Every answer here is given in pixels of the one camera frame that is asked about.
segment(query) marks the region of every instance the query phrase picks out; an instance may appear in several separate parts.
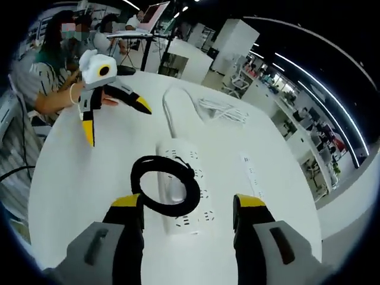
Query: white cable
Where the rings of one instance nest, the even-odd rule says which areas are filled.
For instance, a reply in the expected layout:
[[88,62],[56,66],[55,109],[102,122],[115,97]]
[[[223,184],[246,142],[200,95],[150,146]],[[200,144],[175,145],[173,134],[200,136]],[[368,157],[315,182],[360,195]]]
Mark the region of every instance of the white cable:
[[[172,114],[171,114],[169,108],[166,105],[166,99],[165,99],[166,94],[173,87],[175,87],[175,86],[170,86],[164,92],[164,95],[162,97],[162,107],[164,109],[167,124],[168,124],[169,129],[170,129],[170,134],[172,135],[172,138],[176,138],[176,131],[175,131],[174,126],[173,126],[173,117],[172,117]],[[225,119],[228,119],[230,121],[237,122],[237,123],[244,125],[249,118],[248,113],[243,113],[236,106],[233,106],[233,105],[228,104],[228,103],[221,101],[221,100],[216,100],[216,99],[211,100],[211,99],[201,98],[198,100],[199,104],[197,104],[186,89],[184,89],[182,87],[176,87],[176,88],[184,91],[189,96],[189,98],[190,98],[190,100],[194,106],[195,111],[197,112],[198,116],[202,119],[202,121],[205,121],[205,117],[200,114],[200,110],[199,110],[198,106],[201,106],[204,109],[215,111],[214,116],[212,118],[210,118],[209,121],[213,121],[213,120],[220,119],[220,118],[225,118]]]
[[70,101],[73,105],[77,105],[78,102],[74,102],[74,100],[72,99],[72,94],[71,94],[71,90],[72,90],[72,87],[75,85],[76,83],[74,83],[73,85],[70,86],[70,91],[69,91],[69,94],[70,94]]
[[221,100],[201,98],[198,102],[201,107],[215,111],[211,120],[225,118],[233,122],[245,124],[249,117],[248,113],[242,113],[236,106]]

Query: face mask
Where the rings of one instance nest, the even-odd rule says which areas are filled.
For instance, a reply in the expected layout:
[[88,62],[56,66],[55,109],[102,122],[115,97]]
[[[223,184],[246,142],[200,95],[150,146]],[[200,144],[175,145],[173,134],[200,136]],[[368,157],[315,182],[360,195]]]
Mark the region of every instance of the face mask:
[[86,40],[89,36],[90,36],[90,33],[86,33],[84,31],[76,31],[74,34],[74,38],[80,42],[82,42],[83,40]]
[[71,39],[72,37],[75,36],[75,31],[63,31],[61,35],[62,35],[63,40]]

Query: coiled white cable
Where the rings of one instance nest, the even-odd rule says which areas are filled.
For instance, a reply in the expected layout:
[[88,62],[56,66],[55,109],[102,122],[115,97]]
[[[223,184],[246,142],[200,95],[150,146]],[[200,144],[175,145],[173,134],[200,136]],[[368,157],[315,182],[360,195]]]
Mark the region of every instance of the coiled white cable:
[[201,107],[214,111],[214,116],[211,120],[225,118],[233,122],[245,124],[249,117],[248,113],[243,113],[236,106],[221,100],[201,98],[198,103]]
[[[176,132],[174,130],[173,126],[173,118],[172,114],[166,104],[166,94],[172,89],[172,88],[178,88],[182,91],[184,91],[190,98],[195,111],[197,112],[198,116],[202,119],[202,121],[207,122],[207,121],[213,121],[219,118],[225,118],[233,122],[237,122],[240,124],[245,124],[246,121],[249,118],[248,113],[242,112],[239,108],[237,108],[234,105],[228,104],[222,100],[217,100],[217,99],[207,99],[207,98],[201,98],[198,99],[198,102],[194,101],[194,98],[189,94],[189,92],[182,88],[182,87],[176,87],[176,86],[170,86],[165,92],[162,97],[162,107],[164,109],[164,113],[166,115],[166,120],[167,124],[170,129],[170,133],[172,135],[172,138],[176,138]],[[200,112],[200,107],[214,111],[214,113],[208,117],[209,119],[205,118],[205,115]]]

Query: white table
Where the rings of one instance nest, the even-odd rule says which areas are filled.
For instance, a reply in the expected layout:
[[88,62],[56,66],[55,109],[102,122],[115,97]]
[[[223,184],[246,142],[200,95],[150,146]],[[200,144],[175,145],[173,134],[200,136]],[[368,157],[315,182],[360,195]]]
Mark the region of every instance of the white table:
[[[303,235],[311,243],[313,255],[321,260],[321,229],[308,184],[264,112],[219,91],[171,77],[136,72],[122,80],[148,101],[151,116],[124,104],[103,106],[95,111],[96,146],[90,148],[77,109],[72,107],[61,113],[43,146],[29,202],[31,243],[40,263],[56,266],[65,257],[70,241],[93,221],[102,221],[114,199],[131,193],[133,162],[155,154],[157,143],[170,138],[162,108],[163,93],[170,86],[183,87],[194,98],[223,99],[251,117],[242,127],[224,119],[208,123],[199,118],[190,120],[181,116],[182,109],[174,110],[178,136],[200,150],[216,226],[199,235],[167,236],[160,215],[145,208],[142,283],[236,284],[233,195],[252,195],[240,151],[254,161],[265,202],[275,219],[287,221]],[[195,112],[190,105],[183,109]],[[157,185],[155,173],[141,179],[145,193],[156,200]]]
[[290,147],[298,149],[306,147],[309,149],[309,151],[315,157],[315,160],[321,170],[328,192],[331,192],[333,187],[331,184],[330,173],[315,144],[311,140],[310,135],[308,135],[304,127],[301,126],[300,123],[293,117],[295,110],[292,110],[291,107],[286,105],[279,96],[276,96],[270,92],[268,87],[258,80],[254,80],[248,87],[247,91],[242,97],[242,101],[260,108],[270,118],[272,118],[278,110],[281,110],[291,120],[291,122],[297,128],[297,131],[292,135],[292,137],[289,138],[289,144],[293,144],[293,146]]

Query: white chair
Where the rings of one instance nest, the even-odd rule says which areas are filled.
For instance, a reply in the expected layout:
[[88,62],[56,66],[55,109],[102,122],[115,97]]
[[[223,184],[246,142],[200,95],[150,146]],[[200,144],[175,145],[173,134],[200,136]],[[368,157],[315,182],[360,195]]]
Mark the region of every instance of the white chair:
[[245,81],[242,77],[242,68],[241,65],[237,66],[237,73],[231,76],[231,85],[225,85],[223,83],[223,87],[221,91],[226,93],[227,95],[235,96],[240,99],[242,94],[248,87],[249,83]]

